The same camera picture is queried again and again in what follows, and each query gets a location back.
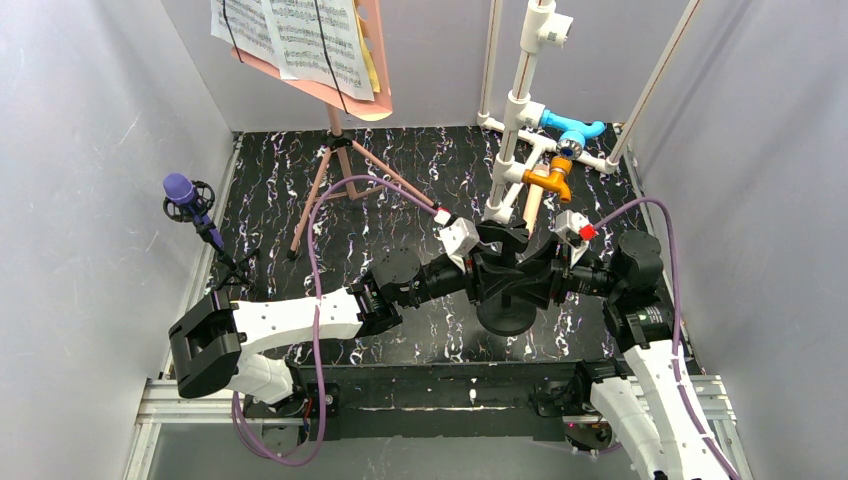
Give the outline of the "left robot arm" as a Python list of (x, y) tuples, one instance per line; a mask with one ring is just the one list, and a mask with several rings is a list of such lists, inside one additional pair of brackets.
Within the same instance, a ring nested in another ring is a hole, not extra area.
[(249, 302), (225, 291), (208, 293), (168, 331), (178, 394), (195, 399), (231, 390), (278, 404), (299, 386), (293, 367), (266, 357), (266, 351), (378, 335), (401, 323), (401, 310), (458, 291), (478, 300), (473, 249), (482, 243), (523, 249), (528, 237), (523, 220), (475, 224), (460, 218), (440, 230), (444, 252), (429, 263), (398, 247), (359, 281), (318, 298)]

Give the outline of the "pink microphone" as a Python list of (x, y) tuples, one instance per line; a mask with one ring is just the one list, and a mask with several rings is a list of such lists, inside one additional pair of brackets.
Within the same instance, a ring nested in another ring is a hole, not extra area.
[(526, 222), (526, 228), (528, 229), (529, 235), (532, 235), (535, 231), (538, 212), (544, 192), (545, 190), (536, 184), (527, 184), (527, 197), (524, 204), (522, 219)]

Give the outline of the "black round-base mic stand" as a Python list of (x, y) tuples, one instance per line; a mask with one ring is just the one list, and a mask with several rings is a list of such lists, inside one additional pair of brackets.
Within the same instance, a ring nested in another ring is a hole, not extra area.
[[(477, 253), (474, 261), (492, 261), (502, 265), (515, 265), (515, 258), (504, 261), (499, 255)], [(536, 308), (531, 303), (506, 292), (483, 301), (476, 307), (480, 324), (490, 333), (511, 337), (526, 332), (534, 323)]]

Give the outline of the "black tripod mic stand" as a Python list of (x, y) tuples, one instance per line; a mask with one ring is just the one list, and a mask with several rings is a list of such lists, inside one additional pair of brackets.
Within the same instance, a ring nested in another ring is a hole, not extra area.
[(227, 273), (221, 280), (215, 283), (214, 291), (219, 291), (224, 287), (230, 286), (250, 287), (252, 282), (248, 279), (250, 273), (249, 262), (259, 254), (259, 249), (251, 250), (240, 260), (236, 260), (230, 255), (225, 250), (223, 238), (210, 216), (216, 201), (214, 190), (206, 182), (200, 180), (191, 181), (197, 189), (198, 198), (196, 204), (182, 207), (174, 204), (167, 206), (162, 204), (163, 212), (172, 221), (191, 223), (201, 240), (213, 248), (215, 260), (226, 267)]

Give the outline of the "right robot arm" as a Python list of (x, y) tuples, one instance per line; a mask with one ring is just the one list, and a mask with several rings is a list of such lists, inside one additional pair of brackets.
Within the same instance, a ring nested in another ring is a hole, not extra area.
[(578, 256), (550, 237), (528, 256), (531, 284), (559, 302), (569, 293), (601, 298), (604, 322), (623, 362), (582, 361), (568, 398), (611, 427), (643, 479), (736, 479), (698, 401), (681, 356), (675, 308), (658, 294), (660, 242), (627, 231), (607, 261)]

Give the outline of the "purple microphone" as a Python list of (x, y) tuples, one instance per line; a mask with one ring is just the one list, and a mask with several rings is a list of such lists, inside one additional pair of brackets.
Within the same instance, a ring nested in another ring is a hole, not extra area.
[(174, 204), (178, 207), (195, 205), (198, 194), (193, 182), (181, 173), (171, 173), (163, 180), (165, 206)]

